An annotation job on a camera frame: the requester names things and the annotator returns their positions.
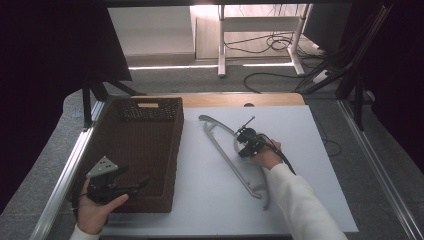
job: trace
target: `black fabric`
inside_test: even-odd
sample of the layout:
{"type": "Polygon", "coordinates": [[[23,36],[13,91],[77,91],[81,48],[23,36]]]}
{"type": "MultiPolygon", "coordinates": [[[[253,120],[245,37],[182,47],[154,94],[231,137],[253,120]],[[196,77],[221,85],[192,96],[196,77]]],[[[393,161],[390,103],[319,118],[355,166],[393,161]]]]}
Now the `black fabric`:
{"type": "Polygon", "coordinates": [[[131,76],[101,5],[1,1],[0,43],[3,211],[55,129],[64,99],[85,78],[131,76]]]}
{"type": "Polygon", "coordinates": [[[424,172],[424,5],[397,1],[361,69],[373,112],[424,172]]]}

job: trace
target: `white desk frame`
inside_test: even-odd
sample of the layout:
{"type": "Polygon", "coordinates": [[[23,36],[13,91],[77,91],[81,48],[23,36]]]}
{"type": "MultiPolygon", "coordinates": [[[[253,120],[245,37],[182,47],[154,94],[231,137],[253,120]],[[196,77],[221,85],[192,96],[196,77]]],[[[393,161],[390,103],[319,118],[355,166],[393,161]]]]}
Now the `white desk frame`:
{"type": "Polygon", "coordinates": [[[290,59],[298,76],[305,74],[297,56],[297,45],[300,34],[305,25],[309,4],[301,16],[276,16],[276,17],[225,17],[225,5],[219,5],[219,54],[218,76],[225,77],[225,32],[266,32],[266,31],[294,31],[292,44],[287,48],[290,59]]]}

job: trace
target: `basket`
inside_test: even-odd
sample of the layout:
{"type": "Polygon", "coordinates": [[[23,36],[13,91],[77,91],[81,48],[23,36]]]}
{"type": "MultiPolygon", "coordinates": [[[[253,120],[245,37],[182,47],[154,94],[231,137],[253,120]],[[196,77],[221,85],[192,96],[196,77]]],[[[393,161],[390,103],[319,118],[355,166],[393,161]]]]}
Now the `basket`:
{"type": "Polygon", "coordinates": [[[167,213],[172,210],[177,154],[184,124],[181,98],[114,99],[100,116],[78,169],[84,177],[102,157],[129,165],[118,186],[149,184],[118,213],[167,213]]]}

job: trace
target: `person's left hand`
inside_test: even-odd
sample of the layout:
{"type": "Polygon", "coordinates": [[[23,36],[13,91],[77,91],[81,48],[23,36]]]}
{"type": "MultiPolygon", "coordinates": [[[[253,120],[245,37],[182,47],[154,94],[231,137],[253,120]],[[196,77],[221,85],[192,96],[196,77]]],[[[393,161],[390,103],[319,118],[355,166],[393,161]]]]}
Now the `person's left hand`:
{"type": "Polygon", "coordinates": [[[97,205],[87,197],[87,187],[90,180],[87,179],[82,188],[78,203],[78,228],[88,234],[98,234],[106,223],[109,213],[125,203],[129,196],[124,194],[115,198],[106,205],[97,205]]]}

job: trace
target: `person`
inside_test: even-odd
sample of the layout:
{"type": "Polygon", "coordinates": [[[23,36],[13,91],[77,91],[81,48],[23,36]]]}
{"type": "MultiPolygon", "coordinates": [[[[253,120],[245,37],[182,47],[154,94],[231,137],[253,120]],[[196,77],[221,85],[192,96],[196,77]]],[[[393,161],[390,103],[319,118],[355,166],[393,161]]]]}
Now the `person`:
{"type": "MultiPolygon", "coordinates": [[[[281,143],[271,140],[277,148],[281,143]]],[[[283,212],[294,240],[346,240],[346,235],[301,176],[294,175],[287,164],[270,148],[264,147],[251,158],[269,170],[268,182],[275,190],[274,201],[283,212]]],[[[78,223],[71,240],[95,240],[107,216],[128,199],[123,195],[104,206],[97,206],[84,193],[78,208],[78,223]]]]}

